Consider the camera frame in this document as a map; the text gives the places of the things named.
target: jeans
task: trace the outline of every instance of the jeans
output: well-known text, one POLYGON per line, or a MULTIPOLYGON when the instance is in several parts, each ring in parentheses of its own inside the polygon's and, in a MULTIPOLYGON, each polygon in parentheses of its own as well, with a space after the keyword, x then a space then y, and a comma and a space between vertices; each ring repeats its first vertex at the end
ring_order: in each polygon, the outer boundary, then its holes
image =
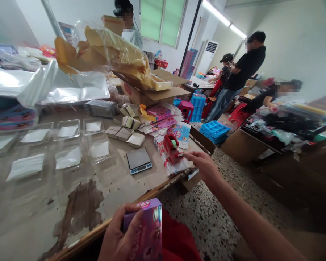
POLYGON ((208 123, 213 120, 218 120, 221 115, 228 108, 231 100, 240 92, 240 90, 223 89, 214 102, 208 117, 205 122, 208 123))

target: fluorescent light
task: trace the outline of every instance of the fluorescent light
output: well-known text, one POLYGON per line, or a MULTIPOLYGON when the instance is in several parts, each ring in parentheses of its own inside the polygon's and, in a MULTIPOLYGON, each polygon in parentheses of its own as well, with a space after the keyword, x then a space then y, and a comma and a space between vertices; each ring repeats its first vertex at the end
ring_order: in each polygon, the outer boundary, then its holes
POLYGON ((234 25, 230 26, 230 29, 235 32, 237 35, 239 35, 241 38, 246 38, 246 34, 244 34, 242 31, 240 31, 237 27, 234 25))
POLYGON ((203 6, 205 9, 207 9, 209 12, 211 12, 214 16, 217 17, 227 27, 231 24, 230 21, 228 21, 222 14, 220 14, 219 11, 215 7, 213 7, 208 1, 203 0, 203 6))

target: red tape dispenser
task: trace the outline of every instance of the red tape dispenser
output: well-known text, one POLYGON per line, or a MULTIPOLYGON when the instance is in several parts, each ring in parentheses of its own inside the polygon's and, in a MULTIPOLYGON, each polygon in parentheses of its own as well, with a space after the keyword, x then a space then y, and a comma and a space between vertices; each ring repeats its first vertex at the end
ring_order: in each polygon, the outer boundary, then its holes
POLYGON ((179 142, 177 141, 174 134, 165 135, 163 140, 163 145, 167 151, 168 160, 171 165, 175 165, 182 160, 182 158, 184 157, 184 153, 179 152, 177 150, 179 146, 179 142))

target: white air conditioner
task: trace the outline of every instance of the white air conditioner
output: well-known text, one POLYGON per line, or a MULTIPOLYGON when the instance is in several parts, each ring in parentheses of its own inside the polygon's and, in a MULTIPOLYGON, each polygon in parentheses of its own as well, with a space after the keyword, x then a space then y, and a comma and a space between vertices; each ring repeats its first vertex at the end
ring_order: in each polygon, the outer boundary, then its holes
POLYGON ((218 43, 206 40, 203 44, 202 50, 198 56, 198 60, 196 63, 196 69, 194 70, 194 74, 203 73, 206 74, 207 71, 210 69, 210 63, 214 58, 218 47, 218 43))

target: kitchen scale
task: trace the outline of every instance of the kitchen scale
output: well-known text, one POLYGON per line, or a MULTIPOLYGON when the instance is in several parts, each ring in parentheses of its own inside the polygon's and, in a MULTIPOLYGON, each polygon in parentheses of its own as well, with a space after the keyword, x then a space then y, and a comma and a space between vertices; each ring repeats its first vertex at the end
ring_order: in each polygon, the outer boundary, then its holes
POLYGON ((145 147, 136 150, 131 150, 126 154, 131 175, 152 168, 151 159, 145 147))

